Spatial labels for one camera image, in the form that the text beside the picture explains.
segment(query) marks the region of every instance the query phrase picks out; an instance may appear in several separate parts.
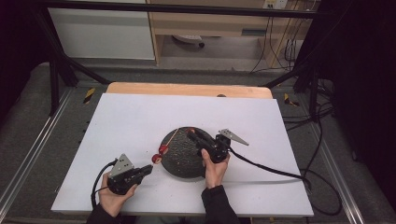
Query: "wooden edge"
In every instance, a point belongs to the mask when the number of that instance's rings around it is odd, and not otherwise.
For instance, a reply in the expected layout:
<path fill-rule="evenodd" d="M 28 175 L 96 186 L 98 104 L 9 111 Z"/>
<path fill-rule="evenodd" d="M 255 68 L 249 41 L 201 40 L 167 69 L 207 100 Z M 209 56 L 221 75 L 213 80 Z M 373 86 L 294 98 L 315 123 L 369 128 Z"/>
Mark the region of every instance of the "wooden edge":
<path fill-rule="evenodd" d="M 272 93 L 264 87 L 216 86 L 160 83 L 113 82 L 106 93 L 193 95 L 273 99 Z"/>

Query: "sleeve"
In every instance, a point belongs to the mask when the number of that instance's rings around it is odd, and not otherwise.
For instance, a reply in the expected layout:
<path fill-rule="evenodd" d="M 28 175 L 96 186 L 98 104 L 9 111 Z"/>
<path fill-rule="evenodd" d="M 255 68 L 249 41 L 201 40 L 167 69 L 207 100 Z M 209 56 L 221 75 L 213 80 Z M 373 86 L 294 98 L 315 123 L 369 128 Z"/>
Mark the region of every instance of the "sleeve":
<path fill-rule="evenodd" d="M 118 224 L 117 219 L 109 215 L 101 204 L 97 204 L 88 217 L 87 224 Z"/>
<path fill-rule="evenodd" d="M 239 224 L 222 185 L 205 189 L 201 197 L 206 210 L 205 224 Z"/>

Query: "white table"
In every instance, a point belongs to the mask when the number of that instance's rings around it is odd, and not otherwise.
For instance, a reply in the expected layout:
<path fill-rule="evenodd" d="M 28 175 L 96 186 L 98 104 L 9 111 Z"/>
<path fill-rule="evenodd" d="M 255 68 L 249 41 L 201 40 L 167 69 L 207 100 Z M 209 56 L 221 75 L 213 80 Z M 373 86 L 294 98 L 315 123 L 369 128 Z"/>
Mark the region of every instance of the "white table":
<path fill-rule="evenodd" d="M 201 128 L 212 136 L 228 128 L 249 142 L 248 147 L 232 142 L 239 154 L 271 168 L 299 174 L 276 100 L 106 93 L 51 210 L 90 213 L 92 185 L 103 166 L 122 153 L 136 167 L 150 164 L 163 138 L 184 126 Z M 240 217 L 313 216 L 301 180 L 268 173 L 236 157 L 230 160 L 223 185 Z M 160 164 L 154 165 L 152 174 L 145 177 L 122 212 L 200 216 L 205 213 L 201 200 L 204 188 L 201 177 L 181 179 L 170 175 Z"/>

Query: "gray floor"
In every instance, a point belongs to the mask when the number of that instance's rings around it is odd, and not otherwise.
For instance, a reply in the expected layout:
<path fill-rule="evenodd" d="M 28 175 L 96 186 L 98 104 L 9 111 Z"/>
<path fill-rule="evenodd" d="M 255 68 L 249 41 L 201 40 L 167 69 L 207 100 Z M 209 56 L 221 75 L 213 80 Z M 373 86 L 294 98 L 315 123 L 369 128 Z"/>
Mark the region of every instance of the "gray floor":
<path fill-rule="evenodd" d="M 249 74 L 248 72 L 261 55 L 257 47 L 258 42 L 255 39 L 208 37 L 205 39 L 205 47 L 199 49 L 197 46 L 178 43 L 168 37 L 165 39 L 162 64 L 159 66 L 113 64 L 107 68 L 99 68 L 100 64 L 95 64 L 93 70 L 117 81 L 257 86 L 285 72 L 280 69 Z M 259 65 L 259 68 L 265 67 L 264 62 Z M 55 190 L 62 185 L 78 150 L 78 141 L 83 138 L 83 130 L 88 127 L 87 121 L 91 119 L 101 93 L 106 90 L 106 86 L 98 86 L 81 74 L 78 76 L 82 79 L 82 85 L 73 90 L 62 117 L 9 208 L 4 223 L 11 223 L 11 221 L 16 223 L 66 223 L 66 221 L 67 223 L 83 223 L 87 217 L 87 215 L 66 216 L 50 211 L 56 197 Z M 306 98 L 305 94 L 293 94 L 291 88 L 293 82 L 294 79 L 291 78 L 281 86 L 273 88 L 273 95 L 278 100 L 283 116 L 302 116 L 305 113 L 303 106 L 284 104 L 284 93 L 288 93 L 293 101 Z M 91 86 L 96 87 L 96 92 L 90 103 L 84 105 L 82 101 Z M 39 135 L 49 112 L 49 69 L 41 66 L 32 73 L 21 99 L 11 109 L 1 126 L 0 157 L 3 162 L 0 163 L 2 171 L 0 192 L 2 194 Z M 342 171 L 365 222 L 396 223 L 394 211 L 366 166 L 351 159 L 347 140 L 339 127 L 337 118 L 328 116 L 322 120 L 322 123 L 326 143 Z M 317 145 L 313 129 L 310 125 L 305 125 L 289 131 L 289 137 L 297 163 L 299 167 L 304 168 Z M 330 180 L 329 172 L 320 155 L 315 159 L 312 170 Z M 313 176 L 308 177 L 313 183 L 311 202 L 324 210 L 333 211 L 336 208 L 336 198 L 330 189 Z M 274 223 L 269 217 L 253 220 L 254 223 Z M 309 220 L 311 223 L 349 223 L 344 211 L 335 217 L 328 217 L 315 211 L 315 216 Z M 294 222 L 305 223 L 305 220 L 275 217 L 275 223 Z"/>

